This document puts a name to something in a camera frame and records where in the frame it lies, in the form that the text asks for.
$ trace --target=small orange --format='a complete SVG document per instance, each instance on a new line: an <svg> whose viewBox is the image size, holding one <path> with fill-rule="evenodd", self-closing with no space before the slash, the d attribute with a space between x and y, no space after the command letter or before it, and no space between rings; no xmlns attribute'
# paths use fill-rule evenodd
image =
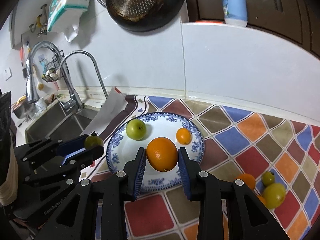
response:
<svg viewBox="0 0 320 240"><path fill-rule="evenodd" d="M171 171L178 162L176 146L165 137L158 137L149 142L146 154L150 165L157 171Z"/></svg>
<svg viewBox="0 0 320 240"><path fill-rule="evenodd" d="M258 199L260 199L260 201L266 206L267 205L267 201L263 196L257 196Z"/></svg>
<svg viewBox="0 0 320 240"><path fill-rule="evenodd" d="M241 174L235 179L241 179L251 190L254 190L256 186L256 179L249 173Z"/></svg>
<svg viewBox="0 0 320 240"><path fill-rule="evenodd" d="M180 128L178 129L176 133L177 141L183 145L187 145L191 142L191 133L186 128Z"/></svg>

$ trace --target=black wire rack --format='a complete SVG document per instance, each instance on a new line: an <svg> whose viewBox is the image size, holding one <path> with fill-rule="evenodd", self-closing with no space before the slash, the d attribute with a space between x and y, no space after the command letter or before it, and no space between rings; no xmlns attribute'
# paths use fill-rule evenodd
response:
<svg viewBox="0 0 320 240"><path fill-rule="evenodd" d="M60 55L64 58L63 50L60 51ZM50 61L47 65L45 65L42 73L42 79L46 82L54 82L59 79L59 62L56 56L52 57L52 61Z"/></svg>

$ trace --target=silver screw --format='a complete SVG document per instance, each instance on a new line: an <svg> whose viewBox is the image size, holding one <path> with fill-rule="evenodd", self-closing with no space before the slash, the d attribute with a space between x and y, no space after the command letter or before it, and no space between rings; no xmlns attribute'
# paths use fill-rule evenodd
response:
<svg viewBox="0 0 320 240"><path fill-rule="evenodd" d="M208 177L208 173L206 171L200 171L199 176L205 178Z"/></svg>
<svg viewBox="0 0 320 240"><path fill-rule="evenodd" d="M117 172L117 176L118 176L119 178L124 177L124 176L125 176L125 172L124 172L124 171L118 171L118 172Z"/></svg>
<svg viewBox="0 0 320 240"><path fill-rule="evenodd" d="M80 184L81 184L82 186L87 186L89 183L90 183L90 180L88 180L88 179L83 179L83 180L81 180L81 182L80 182Z"/></svg>
<svg viewBox="0 0 320 240"><path fill-rule="evenodd" d="M236 179L235 183L238 185L238 186L243 186L244 182L241 180L241 179Z"/></svg>
<svg viewBox="0 0 320 240"><path fill-rule="evenodd" d="M73 183L73 180L72 179L67 179L67 184L68 185L71 185Z"/></svg>

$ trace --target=tissue package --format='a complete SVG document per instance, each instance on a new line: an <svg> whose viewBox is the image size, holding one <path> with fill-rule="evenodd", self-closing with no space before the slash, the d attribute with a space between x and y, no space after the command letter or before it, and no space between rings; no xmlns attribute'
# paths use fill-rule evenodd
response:
<svg viewBox="0 0 320 240"><path fill-rule="evenodd" d="M79 31L81 15L88 9L90 0L52 0L49 7L48 31L63 32L72 41Z"/></svg>

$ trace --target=stainless steel sink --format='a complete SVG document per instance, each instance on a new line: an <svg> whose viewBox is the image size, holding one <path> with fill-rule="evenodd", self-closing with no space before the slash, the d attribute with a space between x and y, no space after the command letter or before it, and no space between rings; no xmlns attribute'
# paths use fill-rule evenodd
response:
<svg viewBox="0 0 320 240"><path fill-rule="evenodd" d="M33 142L45 137L50 137L53 141L68 141L78 137L89 125L98 112L84 108L80 112L65 112L60 104L55 104L45 112L31 127L26 130L27 142ZM37 172L59 167L64 160L61 156L56 156L44 163Z"/></svg>

